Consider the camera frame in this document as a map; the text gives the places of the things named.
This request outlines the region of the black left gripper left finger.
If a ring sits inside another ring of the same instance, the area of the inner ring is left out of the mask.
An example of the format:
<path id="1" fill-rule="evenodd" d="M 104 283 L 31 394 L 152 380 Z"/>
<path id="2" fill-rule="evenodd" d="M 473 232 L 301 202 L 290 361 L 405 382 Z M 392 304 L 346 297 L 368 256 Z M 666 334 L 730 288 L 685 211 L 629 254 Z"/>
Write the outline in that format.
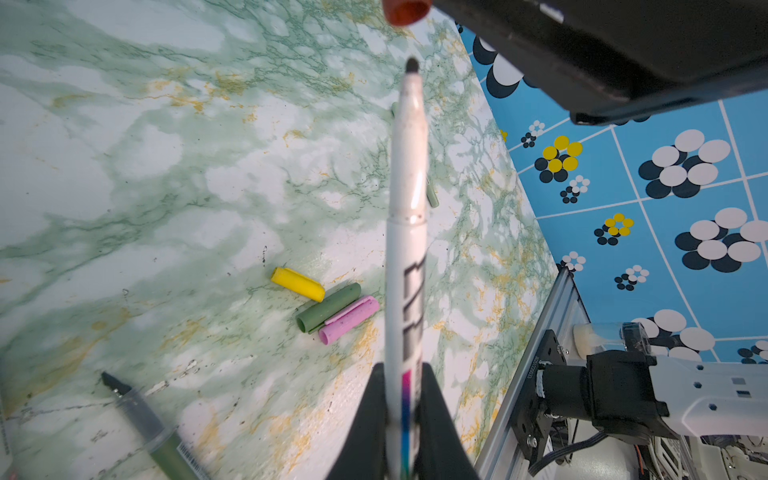
<path id="1" fill-rule="evenodd" d="M 346 441 L 328 480 L 385 478 L 386 421 L 384 365 L 373 366 Z"/>

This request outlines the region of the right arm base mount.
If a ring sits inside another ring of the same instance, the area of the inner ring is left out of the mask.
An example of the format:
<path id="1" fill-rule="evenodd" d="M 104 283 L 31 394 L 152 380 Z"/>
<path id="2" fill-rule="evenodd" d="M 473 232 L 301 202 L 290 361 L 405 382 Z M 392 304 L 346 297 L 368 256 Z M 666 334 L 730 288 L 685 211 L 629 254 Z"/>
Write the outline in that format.
<path id="1" fill-rule="evenodd" d="M 538 374 L 546 366 L 565 364 L 555 332 L 545 330 L 532 364 L 523 372 L 522 387 L 509 422 L 524 458 L 530 463 L 544 455 L 553 422 L 546 414 L 547 406 L 542 395 L 537 392 Z"/>

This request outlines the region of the light green pen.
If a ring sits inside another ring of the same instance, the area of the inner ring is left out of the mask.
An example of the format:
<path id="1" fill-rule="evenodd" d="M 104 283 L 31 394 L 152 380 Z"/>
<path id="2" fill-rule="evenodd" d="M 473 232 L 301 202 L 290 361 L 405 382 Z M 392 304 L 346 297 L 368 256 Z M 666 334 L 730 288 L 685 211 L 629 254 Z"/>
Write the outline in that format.
<path id="1" fill-rule="evenodd" d="M 398 103 L 397 102 L 393 102 L 391 107 L 390 107 L 390 112 L 392 114 L 392 117 L 396 116 L 397 108 L 398 108 Z M 437 208 L 439 206 L 439 200 L 437 198 L 436 191 L 435 191 L 435 189 L 434 189 L 430 179 L 426 180 L 426 198 L 427 198 L 427 203 L 429 204 L 429 206 L 431 208 Z"/>

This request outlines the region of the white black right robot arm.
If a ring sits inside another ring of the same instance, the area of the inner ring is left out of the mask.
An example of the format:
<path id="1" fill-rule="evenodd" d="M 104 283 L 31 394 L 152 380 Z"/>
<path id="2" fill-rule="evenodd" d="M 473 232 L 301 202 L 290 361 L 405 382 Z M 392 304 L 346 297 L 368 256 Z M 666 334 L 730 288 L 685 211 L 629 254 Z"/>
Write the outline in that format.
<path id="1" fill-rule="evenodd" d="M 572 416 L 767 432 L 767 5 L 442 1 L 546 242 L 592 322 L 654 358 L 591 358 Z"/>

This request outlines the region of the white marker pen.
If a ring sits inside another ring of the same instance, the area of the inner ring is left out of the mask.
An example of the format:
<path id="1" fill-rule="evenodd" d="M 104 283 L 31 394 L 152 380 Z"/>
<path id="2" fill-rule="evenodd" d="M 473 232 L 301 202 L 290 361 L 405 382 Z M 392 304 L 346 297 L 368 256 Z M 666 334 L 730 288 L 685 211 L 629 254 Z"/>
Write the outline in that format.
<path id="1" fill-rule="evenodd" d="M 406 61 L 391 134 L 385 252 L 386 461 L 412 479 L 419 451 L 427 252 L 428 125 L 419 62 Z"/>

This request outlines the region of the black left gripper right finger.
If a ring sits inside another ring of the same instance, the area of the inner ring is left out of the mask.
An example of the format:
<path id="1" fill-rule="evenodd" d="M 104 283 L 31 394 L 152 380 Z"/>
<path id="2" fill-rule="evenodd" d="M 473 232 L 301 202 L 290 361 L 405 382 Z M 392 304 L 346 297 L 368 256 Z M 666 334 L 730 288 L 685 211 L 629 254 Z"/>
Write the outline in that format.
<path id="1" fill-rule="evenodd" d="M 474 479 L 479 476 L 465 452 L 442 391 L 429 363 L 422 363 L 421 399 L 417 420 L 420 447 L 416 459 L 419 479 Z"/>

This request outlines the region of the pink pen cap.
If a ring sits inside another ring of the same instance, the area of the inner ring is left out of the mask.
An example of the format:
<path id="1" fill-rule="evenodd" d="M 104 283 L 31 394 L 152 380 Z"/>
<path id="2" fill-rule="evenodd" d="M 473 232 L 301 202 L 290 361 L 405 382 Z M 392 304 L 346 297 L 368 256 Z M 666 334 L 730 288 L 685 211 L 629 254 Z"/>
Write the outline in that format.
<path id="1" fill-rule="evenodd" d="M 339 313 L 327 320 L 318 331 L 318 337 L 324 345 L 331 345 L 362 322 L 378 312 L 379 301 L 366 295 L 356 300 Z"/>

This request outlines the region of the brown pen cap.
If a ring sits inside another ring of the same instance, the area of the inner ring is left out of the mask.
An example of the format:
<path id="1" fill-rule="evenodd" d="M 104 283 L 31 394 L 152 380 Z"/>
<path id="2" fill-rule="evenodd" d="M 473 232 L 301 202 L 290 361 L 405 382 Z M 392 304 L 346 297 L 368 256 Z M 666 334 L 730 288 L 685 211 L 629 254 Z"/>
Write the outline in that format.
<path id="1" fill-rule="evenodd" d="M 382 0 L 381 5 L 387 22 L 394 27 L 410 26 L 425 18 L 432 0 Z"/>

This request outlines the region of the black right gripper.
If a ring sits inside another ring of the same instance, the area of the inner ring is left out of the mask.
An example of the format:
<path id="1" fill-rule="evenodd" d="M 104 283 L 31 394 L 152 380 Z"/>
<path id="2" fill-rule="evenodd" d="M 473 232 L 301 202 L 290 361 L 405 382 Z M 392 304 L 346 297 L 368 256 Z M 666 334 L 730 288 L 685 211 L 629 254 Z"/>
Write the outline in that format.
<path id="1" fill-rule="evenodd" d="M 767 87 L 764 1 L 437 1 L 564 110 L 606 125 Z"/>

